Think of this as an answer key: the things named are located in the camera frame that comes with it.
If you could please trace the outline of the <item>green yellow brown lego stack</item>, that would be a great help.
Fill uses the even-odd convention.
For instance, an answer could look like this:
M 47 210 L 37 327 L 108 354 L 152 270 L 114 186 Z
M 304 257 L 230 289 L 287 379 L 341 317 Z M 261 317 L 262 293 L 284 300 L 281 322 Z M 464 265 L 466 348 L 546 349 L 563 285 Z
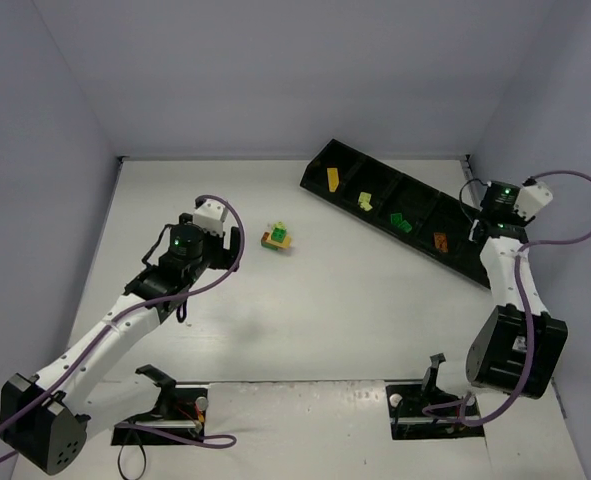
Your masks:
M 291 247 L 292 238 L 285 228 L 274 227 L 270 231 L 266 231 L 261 237 L 260 244 L 262 247 L 274 250 L 285 251 Z

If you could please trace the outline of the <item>long yellow lego brick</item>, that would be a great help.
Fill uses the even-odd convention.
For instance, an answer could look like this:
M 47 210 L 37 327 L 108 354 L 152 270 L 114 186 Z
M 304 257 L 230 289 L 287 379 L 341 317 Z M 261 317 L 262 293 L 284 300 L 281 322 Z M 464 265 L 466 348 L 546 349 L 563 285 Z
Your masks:
M 326 175 L 328 191 L 330 193 L 335 193 L 340 184 L 339 170 L 336 167 L 327 168 Z

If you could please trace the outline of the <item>brown lego brick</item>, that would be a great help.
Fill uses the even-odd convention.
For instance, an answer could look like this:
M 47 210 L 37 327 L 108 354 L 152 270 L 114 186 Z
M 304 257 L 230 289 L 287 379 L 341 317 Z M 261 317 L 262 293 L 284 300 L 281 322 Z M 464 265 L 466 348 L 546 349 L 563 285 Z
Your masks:
M 448 253 L 449 252 L 449 247 L 448 247 L 448 239 L 447 239 L 447 235 L 443 232 L 435 232 L 433 234 L 433 242 L 434 242 L 434 247 L 442 253 Z

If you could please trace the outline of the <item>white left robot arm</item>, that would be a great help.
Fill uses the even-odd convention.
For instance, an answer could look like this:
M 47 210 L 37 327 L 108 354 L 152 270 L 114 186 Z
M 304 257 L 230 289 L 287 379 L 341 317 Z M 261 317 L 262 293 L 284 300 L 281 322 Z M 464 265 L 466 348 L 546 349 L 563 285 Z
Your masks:
M 177 382 L 147 364 L 119 384 L 105 375 L 169 317 L 186 317 L 194 284 L 208 269 L 225 276 L 245 249 L 241 224 L 223 231 L 226 210 L 198 212 L 166 225 L 168 250 L 131 280 L 112 309 L 60 358 L 30 377 L 15 374 L 1 390 L 0 439 L 47 475 L 66 469 L 85 443 L 122 422 L 163 418 L 178 402 Z

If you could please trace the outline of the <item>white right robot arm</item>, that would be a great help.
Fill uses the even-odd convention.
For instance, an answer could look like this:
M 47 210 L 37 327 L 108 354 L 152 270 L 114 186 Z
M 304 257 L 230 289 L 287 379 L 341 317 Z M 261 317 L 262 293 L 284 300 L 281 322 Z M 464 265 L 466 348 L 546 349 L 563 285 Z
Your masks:
M 511 393 L 524 370 L 521 393 L 540 398 L 568 338 L 565 322 L 543 304 L 530 271 L 527 225 L 553 199 L 549 187 L 491 181 L 481 207 L 440 206 L 423 238 L 462 273 L 488 283 L 495 303 L 466 357 L 466 378 L 475 387 Z

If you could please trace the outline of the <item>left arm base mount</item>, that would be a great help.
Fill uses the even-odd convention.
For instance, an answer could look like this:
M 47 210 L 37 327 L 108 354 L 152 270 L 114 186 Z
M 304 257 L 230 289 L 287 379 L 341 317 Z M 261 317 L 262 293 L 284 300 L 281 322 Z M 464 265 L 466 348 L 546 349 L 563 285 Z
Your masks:
M 162 407 L 132 416 L 127 422 L 202 443 L 206 434 L 208 400 L 208 384 L 178 383 L 173 396 Z M 110 445 L 183 446 L 183 443 L 149 431 L 119 428 L 111 434 Z

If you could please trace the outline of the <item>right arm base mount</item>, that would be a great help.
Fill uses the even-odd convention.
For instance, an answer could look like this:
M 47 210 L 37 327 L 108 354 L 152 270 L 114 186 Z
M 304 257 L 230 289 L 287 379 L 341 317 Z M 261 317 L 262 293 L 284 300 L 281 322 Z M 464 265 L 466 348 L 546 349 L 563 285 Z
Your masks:
M 420 382 L 387 383 L 385 385 L 391 438 L 394 441 L 455 440 L 483 438 L 483 426 L 469 427 L 457 420 L 461 406 L 436 409 L 433 415 L 423 412 L 425 407 L 459 401 L 456 395 L 435 387 L 424 391 Z

